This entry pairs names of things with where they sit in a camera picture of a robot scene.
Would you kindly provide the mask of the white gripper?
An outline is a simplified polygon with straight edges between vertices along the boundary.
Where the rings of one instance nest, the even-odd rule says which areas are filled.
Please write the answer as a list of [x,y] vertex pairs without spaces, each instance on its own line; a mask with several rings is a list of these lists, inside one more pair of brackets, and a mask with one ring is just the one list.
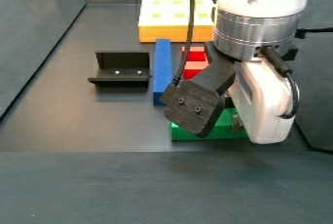
[[270,144],[286,139],[294,118],[281,115],[293,109],[287,80],[264,60],[235,64],[235,80],[228,93],[250,140]]

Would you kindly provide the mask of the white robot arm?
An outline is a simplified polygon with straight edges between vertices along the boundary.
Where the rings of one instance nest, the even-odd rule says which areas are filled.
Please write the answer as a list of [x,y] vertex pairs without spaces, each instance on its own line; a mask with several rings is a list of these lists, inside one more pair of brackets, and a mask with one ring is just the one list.
[[299,105],[291,69],[282,60],[303,33],[307,0],[215,0],[214,46],[236,59],[228,93],[250,140],[286,139]]

